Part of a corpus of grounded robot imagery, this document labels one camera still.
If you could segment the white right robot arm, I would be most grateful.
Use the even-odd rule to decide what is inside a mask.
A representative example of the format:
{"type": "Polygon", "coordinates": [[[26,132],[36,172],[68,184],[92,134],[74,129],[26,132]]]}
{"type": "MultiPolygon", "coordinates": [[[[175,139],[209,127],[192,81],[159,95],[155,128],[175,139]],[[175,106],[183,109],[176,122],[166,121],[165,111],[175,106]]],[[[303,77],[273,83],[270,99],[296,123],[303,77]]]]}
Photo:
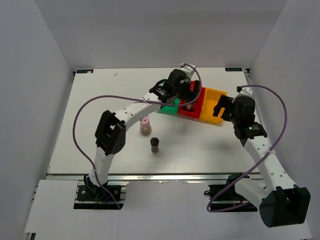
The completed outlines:
{"type": "Polygon", "coordinates": [[[267,132],[255,121],[255,106],[250,96],[222,95],[213,108],[213,116],[233,124],[235,136],[252,157],[265,183],[265,188],[260,187],[247,173],[230,175],[226,195],[233,200],[243,197],[249,201],[269,228],[303,224],[311,194],[291,179],[271,150],[267,132]]]}

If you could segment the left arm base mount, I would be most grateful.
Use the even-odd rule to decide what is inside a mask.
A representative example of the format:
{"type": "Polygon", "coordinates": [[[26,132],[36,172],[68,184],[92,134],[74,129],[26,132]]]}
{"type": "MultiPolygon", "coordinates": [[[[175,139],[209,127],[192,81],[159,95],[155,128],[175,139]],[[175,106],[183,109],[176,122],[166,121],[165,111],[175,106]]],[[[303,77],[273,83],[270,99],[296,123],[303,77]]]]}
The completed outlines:
{"type": "Polygon", "coordinates": [[[126,199],[124,185],[103,185],[105,189],[94,185],[88,175],[84,175],[83,183],[78,185],[73,208],[75,210],[121,210],[126,199]]]}

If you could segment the pink cap spice shaker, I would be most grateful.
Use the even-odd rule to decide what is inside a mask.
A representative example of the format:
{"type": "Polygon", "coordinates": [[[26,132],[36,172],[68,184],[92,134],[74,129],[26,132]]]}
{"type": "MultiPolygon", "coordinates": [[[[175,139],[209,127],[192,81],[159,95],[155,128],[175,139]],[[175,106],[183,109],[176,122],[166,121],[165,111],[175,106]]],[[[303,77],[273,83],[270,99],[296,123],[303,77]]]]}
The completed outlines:
{"type": "Polygon", "coordinates": [[[140,120],[140,133],[143,136],[148,136],[151,134],[151,132],[152,132],[152,127],[150,124],[150,119],[148,116],[145,116],[140,120]]]}

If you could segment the red lid sauce jar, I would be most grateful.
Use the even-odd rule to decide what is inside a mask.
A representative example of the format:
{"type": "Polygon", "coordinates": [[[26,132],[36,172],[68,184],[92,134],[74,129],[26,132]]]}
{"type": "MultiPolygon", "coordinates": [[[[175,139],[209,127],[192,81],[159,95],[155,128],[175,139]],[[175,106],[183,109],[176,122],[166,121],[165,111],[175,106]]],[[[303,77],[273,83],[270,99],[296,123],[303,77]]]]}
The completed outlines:
{"type": "Polygon", "coordinates": [[[183,109],[184,109],[185,111],[193,112],[193,111],[195,110],[195,106],[196,106],[196,102],[194,101],[194,102],[192,102],[192,103],[190,103],[190,104],[184,105],[184,106],[183,106],[183,109]]]}

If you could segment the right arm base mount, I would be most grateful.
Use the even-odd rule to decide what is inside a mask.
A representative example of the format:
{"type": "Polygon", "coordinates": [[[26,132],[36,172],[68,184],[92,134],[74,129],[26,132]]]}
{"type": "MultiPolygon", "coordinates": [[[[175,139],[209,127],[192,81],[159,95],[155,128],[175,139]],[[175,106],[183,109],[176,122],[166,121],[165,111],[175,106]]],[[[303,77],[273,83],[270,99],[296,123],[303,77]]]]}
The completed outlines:
{"type": "MultiPolygon", "coordinates": [[[[229,175],[225,184],[208,185],[208,190],[204,191],[203,194],[209,197],[209,200],[211,201],[211,199],[214,198],[220,191],[222,191],[226,186],[231,184],[241,175],[242,172],[229,175]]],[[[234,185],[216,197],[214,201],[211,202],[208,210],[218,213],[244,213],[258,211],[257,208],[252,203],[249,203],[246,198],[236,193],[234,185]]]]}

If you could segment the black cap pepper shaker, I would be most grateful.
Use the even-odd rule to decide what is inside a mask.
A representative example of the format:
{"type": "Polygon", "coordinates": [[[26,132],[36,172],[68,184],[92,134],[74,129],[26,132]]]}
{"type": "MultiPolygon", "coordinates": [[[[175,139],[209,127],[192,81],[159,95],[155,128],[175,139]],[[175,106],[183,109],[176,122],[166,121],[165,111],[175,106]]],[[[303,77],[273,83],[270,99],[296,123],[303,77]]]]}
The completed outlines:
{"type": "Polygon", "coordinates": [[[159,139],[157,137],[152,137],[150,139],[150,147],[151,147],[151,152],[152,153],[158,153],[159,152],[159,139]]]}

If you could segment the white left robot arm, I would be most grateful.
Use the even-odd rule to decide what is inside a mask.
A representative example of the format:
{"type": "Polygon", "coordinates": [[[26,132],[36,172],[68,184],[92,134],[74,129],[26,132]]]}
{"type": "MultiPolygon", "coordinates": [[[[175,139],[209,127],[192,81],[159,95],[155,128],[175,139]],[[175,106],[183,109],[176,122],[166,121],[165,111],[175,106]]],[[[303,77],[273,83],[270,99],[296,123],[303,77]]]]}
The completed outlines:
{"type": "Polygon", "coordinates": [[[181,68],[174,69],[169,77],[158,81],[148,92],[139,99],[131,98],[129,106],[115,112],[106,110],[102,113],[95,131],[96,154],[91,161],[92,171],[88,175],[92,183],[88,193],[99,200],[105,196],[105,183],[114,156],[119,153],[126,143],[126,132],[132,125],[153,112],[165,106],[173,106],[174,99],[184,100],[193,104],[199,97],[202,81],[198,78],[191,90],[192,76],[197,75],[196,67],[184,63],[181,68]]]}

